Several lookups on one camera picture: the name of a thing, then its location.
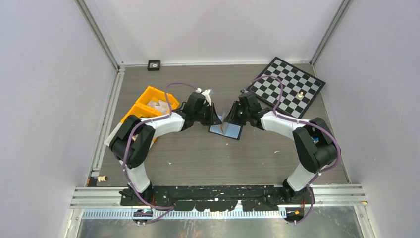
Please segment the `black leather card holder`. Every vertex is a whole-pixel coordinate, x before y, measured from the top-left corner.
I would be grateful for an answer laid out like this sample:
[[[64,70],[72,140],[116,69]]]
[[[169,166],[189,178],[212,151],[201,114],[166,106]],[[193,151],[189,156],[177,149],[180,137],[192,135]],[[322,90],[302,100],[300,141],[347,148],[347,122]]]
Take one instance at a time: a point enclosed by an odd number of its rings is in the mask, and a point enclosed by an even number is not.
[[[223,137],[240,140],[241,133],[242,133],[242,126],[234,125],[231,123],[224,122],[224,119],[227,116],[227,112],[223,112],[222,115],[218,115],[219,119],[221,120],[221,125],[212,125],[209,127],[208,132],[217,134]]]

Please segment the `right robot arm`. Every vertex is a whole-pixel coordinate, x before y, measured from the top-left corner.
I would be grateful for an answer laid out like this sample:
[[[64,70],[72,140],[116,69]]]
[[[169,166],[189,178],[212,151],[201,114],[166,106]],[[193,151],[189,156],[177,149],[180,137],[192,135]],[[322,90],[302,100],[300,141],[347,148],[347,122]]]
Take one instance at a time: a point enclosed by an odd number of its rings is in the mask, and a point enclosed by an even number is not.
[[[321,118],[297,119],[274,109],[262,108],[254,93],[243,93],[234,101],[224,122],[271,131],[292,139],[299,163],[284,180],[280,193],[288,203],[296,203],[323,170],[338,161],[339,146],[326,122]]]

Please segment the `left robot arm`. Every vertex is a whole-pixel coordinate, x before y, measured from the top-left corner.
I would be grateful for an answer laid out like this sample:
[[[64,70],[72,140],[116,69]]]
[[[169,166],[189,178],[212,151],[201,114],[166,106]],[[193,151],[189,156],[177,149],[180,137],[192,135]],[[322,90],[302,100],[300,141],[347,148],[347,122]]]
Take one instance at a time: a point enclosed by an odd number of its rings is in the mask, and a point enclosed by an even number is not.
[[[145,169],[145,159],[153,139],[189,129],[194,123],[203,126],[220,125],[215,105],[211,100],[212,90],[193,92],[179,109],[164,116],[139,118],[129,115],[112,131],[105,145],[122,165],[128,184],[134,190],[133,199],[147,205],[152,198],[152,185]]]

